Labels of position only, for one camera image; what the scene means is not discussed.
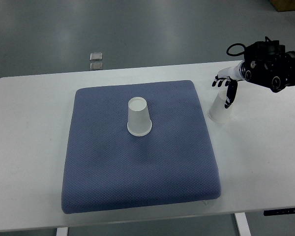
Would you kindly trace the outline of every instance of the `floor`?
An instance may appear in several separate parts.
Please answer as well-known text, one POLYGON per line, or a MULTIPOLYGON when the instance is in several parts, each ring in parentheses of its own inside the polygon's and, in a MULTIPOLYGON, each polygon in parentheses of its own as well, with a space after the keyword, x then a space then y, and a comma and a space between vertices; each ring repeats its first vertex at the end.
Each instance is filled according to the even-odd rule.
MULTIPOLYGON (((239 60, 226 55, 228 46, 250 45, 265 36, 280 40, 287 51, 295 50, 295 11, 278 13, 268 0, 0 0, 0 78, 87 71, 92 52, 103 53, 104 69, 239 60)), ((220 229, 228 225, 224 217, 232 215, 192 222, 200 227, 208 221, 220 229)), ((286 232, 282 226, 295 235, 295 215, 264 217, 254 212, 247 219, 253 236, 279 235, 286 232)), ((114 229, 128 235, 172 235, 173 227, 184 234, 190 229, 188 221, 171 224, 145 222, 138 231, 129 231, 135 228, 132 224, 114 229)), ((109 229, 103 226, 97 234, 99 227, 72 228, 69 234, 117 235, 109 229)), ((201 229, 217 235, 209 226, 201 229)), ((55 230, 0 235, 55 235, 55 230)))

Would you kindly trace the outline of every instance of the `robotic hand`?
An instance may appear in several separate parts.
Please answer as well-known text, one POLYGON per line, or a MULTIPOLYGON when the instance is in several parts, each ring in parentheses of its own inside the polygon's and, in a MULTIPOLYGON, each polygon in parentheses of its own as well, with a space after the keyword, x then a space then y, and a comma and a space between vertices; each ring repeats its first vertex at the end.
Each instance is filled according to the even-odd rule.
POLYGON ((215 76, 212 86, 218 82, 218 87, 228 86, 225 108, 229 108, 235 100, 237 82, 247 82, 270 88, 273 92, 279 92, 286 86, 295 86, 295 51, 285 52, 285 46, 278 40, 271 41, 265 37, 265 42, 255 42, 245 47, 241 43, 231 45, 227 51, 229 56, 244 55, 244 60, 238 66, 220 70, 215 76), (233 46, 242 46, 244 51, 238 54, 230 54, 233 46))

